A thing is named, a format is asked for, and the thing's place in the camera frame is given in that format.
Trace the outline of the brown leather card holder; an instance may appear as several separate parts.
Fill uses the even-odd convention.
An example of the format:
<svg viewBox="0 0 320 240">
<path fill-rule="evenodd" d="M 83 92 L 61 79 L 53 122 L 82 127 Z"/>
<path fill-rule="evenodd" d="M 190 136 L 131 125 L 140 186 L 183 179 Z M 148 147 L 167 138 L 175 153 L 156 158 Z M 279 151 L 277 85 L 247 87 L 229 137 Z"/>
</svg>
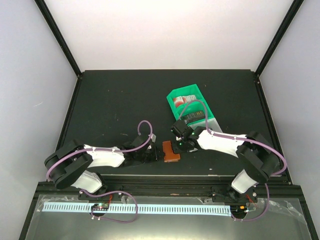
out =
<svg viewBox="0 0 320 240">
<path fill-rule="evenodd" d="M 181 159 L 179 153 L 174 153 L 171 141 L 164 141 L 162 143 L 162 151 L 164 153 L 163 160 L 165 163 L 178 162 Z"/>
</svg>

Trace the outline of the white bin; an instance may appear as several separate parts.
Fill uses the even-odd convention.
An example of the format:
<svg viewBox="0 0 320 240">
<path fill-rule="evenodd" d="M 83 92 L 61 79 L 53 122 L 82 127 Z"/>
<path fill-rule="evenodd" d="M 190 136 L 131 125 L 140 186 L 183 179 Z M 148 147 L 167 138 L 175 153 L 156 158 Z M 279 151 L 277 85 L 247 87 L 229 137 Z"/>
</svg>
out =
<svg viewBox="0 0 320 240">
<path fill-rule="evenodd" d="M 189 126 L 195 130 L 197 127 L 205 127 L 206 122 L 203 119 L 202 121 L 197 121 L 197 122 L 191 123 L 191 124 L 189 124 Z M 213 130 L 214 132 L 218 132 L 218 133 L 223 132 L 216 118 L 208 119 L 208 128 Z"/>
</svg>

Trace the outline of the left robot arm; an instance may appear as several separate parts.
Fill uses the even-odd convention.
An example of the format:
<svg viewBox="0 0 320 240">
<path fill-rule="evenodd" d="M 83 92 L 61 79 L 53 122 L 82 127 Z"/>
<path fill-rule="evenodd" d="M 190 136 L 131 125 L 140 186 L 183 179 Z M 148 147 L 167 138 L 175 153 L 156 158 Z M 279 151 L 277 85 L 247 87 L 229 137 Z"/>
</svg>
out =
<svg viewBox="0 0 320 240">
<path fill-rule="evenodd" d="M 104 167 L 129 168 L 160 160 L 164 154 L 156 145 L 154 134 L 140 134 L 133 141 L 114 147 L 94 147 L 72 140 L 44 161 L 47 180 L 58 190 L 68 187 L 83 189 L 95 199 L 103 199 L 108 192 L 100 172 L 89 169 Z"/>
</svg>

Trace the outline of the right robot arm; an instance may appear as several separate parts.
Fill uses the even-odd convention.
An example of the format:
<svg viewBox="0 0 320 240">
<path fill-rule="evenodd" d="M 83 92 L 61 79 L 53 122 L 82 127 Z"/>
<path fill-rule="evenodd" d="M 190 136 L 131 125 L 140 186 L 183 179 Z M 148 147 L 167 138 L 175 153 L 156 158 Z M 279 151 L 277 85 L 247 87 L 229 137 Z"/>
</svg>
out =
<svg viewBox="0 0 320 240">
<path fill-rule="evenodd" d="M 275 172 L 279 157 L 266 139 L 257 132 L 232 135 L 214 132 L 203 126 L 192 129 L 183 120 L 177 120 L 170 131 L 176 140 L 171 143 L 175 154 L 196 151 L 216 151 L 240 160 L 243 168 L 224 190 L 214 190 L 212 195 L 240 203 L 246 192 L 256 184 L 265 184 Z"/>
</svg>

